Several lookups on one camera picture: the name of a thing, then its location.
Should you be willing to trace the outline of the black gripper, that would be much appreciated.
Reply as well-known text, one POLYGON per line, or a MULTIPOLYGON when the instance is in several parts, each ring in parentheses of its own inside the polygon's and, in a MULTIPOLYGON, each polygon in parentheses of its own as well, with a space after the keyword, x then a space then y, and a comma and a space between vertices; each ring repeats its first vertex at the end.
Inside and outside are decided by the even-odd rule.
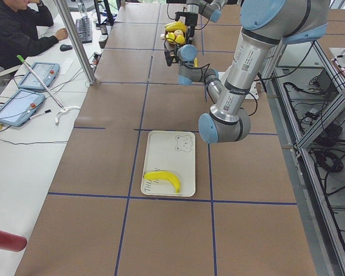
POLYGON ((185 25, 187 26, 185 40, 186 43, 192 43, 195 34, 195 28, 197 26, 197 13, 186 12, 185 17, 185 25))

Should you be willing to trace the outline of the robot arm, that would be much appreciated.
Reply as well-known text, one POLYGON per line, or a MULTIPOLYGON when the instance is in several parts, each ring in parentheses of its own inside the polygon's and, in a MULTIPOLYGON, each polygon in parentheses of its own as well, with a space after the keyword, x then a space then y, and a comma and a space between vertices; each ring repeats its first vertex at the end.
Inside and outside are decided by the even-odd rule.
POLYGON ((329 1, 244 1, 240 11, 241 35, 227 77, 219 80, 212 68, 194 66, 197 49, 179 47, 178 82, 202 82, 214 104, 200 115, 198 129, 209 144, 239 141, 251 128, 241 107, 259 69, 272 47, 280 42, 299 44, 324 36, 328 25, 329 1))
POLYGON ((226 4, 227 1, 225 0, 213 0, 211 2, 204 0, 186 1, 186 44, 191 44, 193 42, 194 33, 198 22, 198 15, 202 15, 211 22, 217 22, 221 16, 221 10, 226 4))

